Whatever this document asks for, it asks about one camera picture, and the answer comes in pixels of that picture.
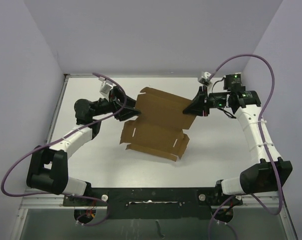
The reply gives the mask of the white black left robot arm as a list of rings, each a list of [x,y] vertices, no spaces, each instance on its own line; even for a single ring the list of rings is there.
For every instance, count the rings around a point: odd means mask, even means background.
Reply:
[[[56,195],[74,194],[80,205],[89,204],[92,200],[89,183],[69,176],[68,160],[99,134],[101,122],[95,119],[96,116],[108,113],[118,121],[125,121],[141,113],[135,104],[136,100],[125,96],[117,86],[106,98],[77,100],[74,104],[76,126],[61,141],[43,146],[32,154],[27,186]]]

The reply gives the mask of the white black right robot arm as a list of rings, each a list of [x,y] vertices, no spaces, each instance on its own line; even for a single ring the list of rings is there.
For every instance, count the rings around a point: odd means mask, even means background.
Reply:
[[[198,81],[202,86],[183,114],[206,117],[211,109],[230,108],[243,130],[252,162],[252,166],[238,177],[222,180],[221,187],[213,192],[214,200],[225,204],[231,195],[277,191],[292,172],[292,164],[283,160],[271,140],[266,121],[260,116],[262,107],[257,92],[245,89],[239,73],[221,79],[223,92],[213,92],[214,85],[208,72],[204,72]]]

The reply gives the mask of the brown cardboard box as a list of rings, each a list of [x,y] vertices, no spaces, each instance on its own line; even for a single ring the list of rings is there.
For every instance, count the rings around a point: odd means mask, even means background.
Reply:
[[[196,116],[183,114],[191,100],[145,87],[137,96],[135,108],[141,114],[124,123],[120,143],[126,149],[177,161],[185,153],[190,129]]]

